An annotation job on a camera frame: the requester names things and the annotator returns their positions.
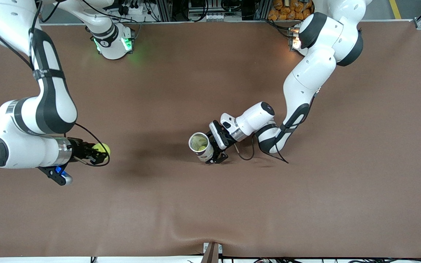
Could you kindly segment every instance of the table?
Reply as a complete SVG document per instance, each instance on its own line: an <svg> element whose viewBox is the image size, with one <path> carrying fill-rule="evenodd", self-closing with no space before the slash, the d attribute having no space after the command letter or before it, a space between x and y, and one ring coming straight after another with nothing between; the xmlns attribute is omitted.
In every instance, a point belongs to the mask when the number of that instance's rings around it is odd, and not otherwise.
<svg viewBox="0 0 421 263"><path fill-rule="evenodd" d="M322 87L282 150L290 164L230 149L213 166L189 150L192 133L261 100L285 117L282 84L302 57L274 28L144 25L134 54L109 61L82 26L44 27L78 123L111 163L70 164L66 187L0 169L0 256L187 255L217 241L226 256L421 258L421 31L359 27L363 54ZM38 92L0 46L0 105Z"/></svg>

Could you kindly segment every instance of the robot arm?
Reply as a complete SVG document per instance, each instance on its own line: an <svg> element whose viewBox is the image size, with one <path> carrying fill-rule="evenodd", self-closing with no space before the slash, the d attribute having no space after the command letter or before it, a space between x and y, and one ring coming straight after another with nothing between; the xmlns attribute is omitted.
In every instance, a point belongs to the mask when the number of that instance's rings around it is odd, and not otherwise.
<svg viewBox="0 0 421 263"><path fill-rule="evenodd" d="M117 60L132 52L134 45L134 30L114 23L110 17L96 11L112 5L113 2L114 0L65 0L59 5L59 8L85 23L94 37L98 51L109 60Z"/></svg>
<svg viewBox="0 0 421 263"><path fill-rule="evenodd" d="M206 140L201 139L203 133L190 138L189 147L200 160L206 163L222 162L228 157L226 148L251 133L255 133L259 148L264 153L274 154L281 150L295 129L306 119L314 97L336 65L349 65L360 55L363 40L356 27L370 2L371 0L328 0L332 18L322 13L307 17L299 29L301 48L307 49L307 53L284 82L287 115L282 125L276 125L273 120L274 111L267 103L254 105L238 118L224 113L221 117L222 125L216 120L209 125ZM262 105L267 105L271 114L263 114ZM209 154L208 149L211 147L212 154Z"/></svg>
<svg viewBox="0 0 421 263"><path fill-rule="evenodd" d="M31 54L33 76L40 86L38 96L10 100L0 107L0 167L39 168L65 185L72 181L64 172L68 162L90 159L97 164L107 155L80 139L48 135L71 130L77 109L55 46L38 21L29 35L36 10L33 0L0 1L0 38L15 50Z"/></svg>
<svg viewBox="0 0 421 263"><path fill-rule="evenodd" d="M278 127L270 120L257 132L255 130L262 151L276 153L285 146L299 123L308 116L314 95L331 76L335 65L332 48L309 49L284 82L287 115L282 125Z"/></svg>

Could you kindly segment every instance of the wire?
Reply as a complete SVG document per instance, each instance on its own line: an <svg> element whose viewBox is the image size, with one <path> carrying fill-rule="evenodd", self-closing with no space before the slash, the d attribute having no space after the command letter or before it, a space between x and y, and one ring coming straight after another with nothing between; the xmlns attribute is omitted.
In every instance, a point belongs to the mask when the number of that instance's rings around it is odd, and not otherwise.
<svg viewBox="0 0 421 263"><path fill-rule="evenodd" d="M42 4L43 4L43 2L40 1L40 3L38 4L37 12L35 12L34 20L32 21L32 26L30 27L30 30L29 30L29 62L30 62L30 68L32 70L35 70L34 65L33 65L33 61L32 61L33 35L34 35L34 30L35 30L35 24L37 23L38 14L40 13L40 9L42 8Z"/></svg>
<svg viewBox="0 0 421 263"><path fill-rule="evenodd" d="M144 21L141 22L141 24L139 25L139 29L137 30L137 34L134 36L134 40L136 40L139 37L139 32L141 32L142 24L144 22L145 22L145 17L144 17Z"/></svg>
<svg viewBox="0 0 421 263"><path fill-rule="evenodd" d="M308 114L306 114L304 117L303 117L303 119L299 122L299 123L296 123L296 124L292 124L292 125L290 125L289 127L292 127L292 126L297 126L298 127L298 125L300 125L300 124L302 124L302 123L304 123L304 121L306 120L306 117L308 116ZM273 157L273 158L276 158L276 159L278 159L278 160L281 160L281 161L283 161L283 162L285 162L285 163L289 163L283 156L282 156L282 154L280 153L280 151L279 151L279 147L277 146L277 142L276 142L276 140L277 140L277 136L275 136L274 137L274 145L276 146L276 150L277 150L277 153L279 154L279 156L280 156L280 158L279 157L277 157L277 156L274 156L274 155L272 155L271 153L266 153L265 151L263 151L262 149L261 149L261 145L259 145L259 150L261 150L261 152L263 152L263 153L265 153L265 154L267 154L267 155L269 155L270 157Z"/></svg>
<svg viewBox="0 0 421 263"><path fill-rule="evenodd" d="M227 11L227 12L236 12L236 11L239 11L239 10L241 10L241 2L239 1L239 6L237 6L236 8L234 8L233 10L232 10L232 8L231 8L231 5L229 4L229 5L227 5L227 6L225 6L225 2L227 2L227 1L230 1L230 0L222 0L221 2L220 2L220 7L222 7L222 9L223 10L225 10L225 11Z"/></svg>
<svg viewBox="0 0 421 263"><path fill-rule="evenodd" d="M150 11L151 12L151 17L156 21L156 22L160 22L160 20L159 20L159 18L157 18L157 16L155 15L155 13L154 13L154 11L153 11L153 8L152 8L152 5L151 5L151 3L149 2L149 0L145 0L144 1L144 5L145 5L145 8L147 9L147 11Z"/></svg>
<svg viewBox="0 0 421 263"><path fill-rule="evenodd" d="M20 59L22 59L22 61L25 63L25 64L27 64L27 66L29 66L30 68L32 68L31 66L30 66L30 63L27 61L27 59L25 59L24 57L22 57L22 55L19 53L19 52L17 52L17 50L15 50L12 46L10 46L5 40L3 40L1 37L0 37L0 41L1 41L1 43L3 43L5 46L7 46L7 48L9 48L12 52L14 52Z"/></svg>
<svg viewBox="0 0 421 263"><path fill-rule="evenodd" d="M93 10L95 10L97 13L100 13L100 14L102 14L102 15L106 15L106 16L109 16L109 17L114 17L114 18L116 18L116 19L126 19L126 20L129 20L129 21L135 22L135 23L139 23L139 22L137 22L136 20L131 19L131 18L122 18L122 17L116 16L116 15L109 15L109 14L106 14L106 13L100 12L99 10L96 10L96 9L95 9L95 7L93 7L92 5L90 5L89 3L87 3L87 2L86 2L86 0L82 0L82 2L84 2L84 3L85 3L86 5L88 5L90 8L92 8L92 9L93 9Z"/></svg>
<svg viewBox="0 0 421 263"><path fill-rule="evenodd" d="M267 19L264 19L264 18L257 18L256 20L261 20L261 21L267 22L269 25L271 25L272 27L277 29L277 31L286 38L294 38L294 37L291 37L289 35L285 35L284 32L281 31L281 30L289 30L288 27L276 25L276 23L274 21L270 21L270 20L267 20Z"/></svg>
<svg viewBox="0 0 421 263"><path fill-rule="evenodd" d="M248 159L244 158L243 156L240 155L238 148L237 148L237 154L240 158L242 158L243 160L251 160L254 157L254 133L253 136L251 137L251 148L253 149L253 153L251 154L251 157L249 157Z"/></svg>
<svg viewBox="0 0 421 263"><path fill-rule="evenodd" d="M92 137L94 137L95 140L97 140L97 142L103 147L103 149L105 150L105 154L107 154L107 162L106 163L102 163L102 164L90 164L90 163L85 163L85 165L88 166L93 166L93 167L102 167L102 166L106 166L107 164L110 163L110 154L107 151L107 148L105 148L105 145L103 145L103 143L97 138L97 136L95 136L92 132L90 132L90 130L88 130L86 127L75 123L75 125L79 126L80 128L83 128L86 132L88 132L90 135L92 135Z"/></svg>
<svg viewBox="0 0 421 263"><path fill-rule="evenodd" d="M207 12L209 11L209 2L208 0L202 0L203 1L203 5L202 5L202 15L198 20L191 20L189 19L189 17L187 15L185 15L183 8L185 7L185 3L187 0L182 0L182 6L181 6L181 13L182 16L184 17L184 19L186 19L186 21L190 21L190 22L199 22L201 20L204 19L204 17L206 17Z"/></svg>
<svg viewBox="0 0 421 263"><path fill-rule="evenodd" d="M61 2L57 2L57 4L55 5L55 8L53 8L52 12L48 15L48 17L46 19L41 19L42 23L47 22L48 20L50 20L50 18L52 17L52 15L55 13L55 10L58 8L58 5L60 5Z"/></svg>
<svg viewBox="0 0 421 263"><path fill-rule="evenodd" d="M200 17L198 20L196 20L195 22L199 22L199 21L203 20L203 19L204 19L204 17L206 17L206 16L207 16L207 12L209 11L209 2L208 2L208 0L203 0L203 1L205 2L205 5L204 5L204 7L202 7L202 15L201 15L201 17Z"/></svg>

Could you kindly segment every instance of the tennis ball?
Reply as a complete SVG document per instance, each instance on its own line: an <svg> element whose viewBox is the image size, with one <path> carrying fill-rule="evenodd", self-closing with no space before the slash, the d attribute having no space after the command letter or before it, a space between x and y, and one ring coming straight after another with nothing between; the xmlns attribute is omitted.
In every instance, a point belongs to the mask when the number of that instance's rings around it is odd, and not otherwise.
<svg viewBox="0 0 421 263"><path fill-rule="evenodd" d="M103 146L105 146L105 149L107 149L108 155L110 155L110 153L111 153L110 147L108 147L108 145L105 144L105 143L102 143L102 144L103 144ZM96 145L94 145L92 147L92 149L97 150L97 151L99 151L101 153L105 153L105 149L103 148L102 144L97 143Z"/></svg>

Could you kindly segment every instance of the green light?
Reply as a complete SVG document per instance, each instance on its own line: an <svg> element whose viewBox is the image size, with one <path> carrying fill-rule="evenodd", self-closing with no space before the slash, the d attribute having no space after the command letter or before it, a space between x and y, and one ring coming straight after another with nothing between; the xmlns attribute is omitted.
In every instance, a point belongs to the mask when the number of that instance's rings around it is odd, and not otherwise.
<svg viewBox="0 0 421 263"><path fill-rule="evenodd" d="M98 43L97 43L97 40L95 40L95 38L94 38L94 42L95 42L95 45L97 46L97 50L100 52L100 48L98 47Z"/></svg>
<svg viewBox="0 0 421 263"><path fill-rule="evenodd" d="M132 49L132 47L131 47L131 40L129 40L129 38L127 38L127 39L121 38L121 41L122 41L122 43L123 43L123 45L124 45L124 48L125 48L127 51L129 51L129 50L131 50L131 49Z"/></svg>

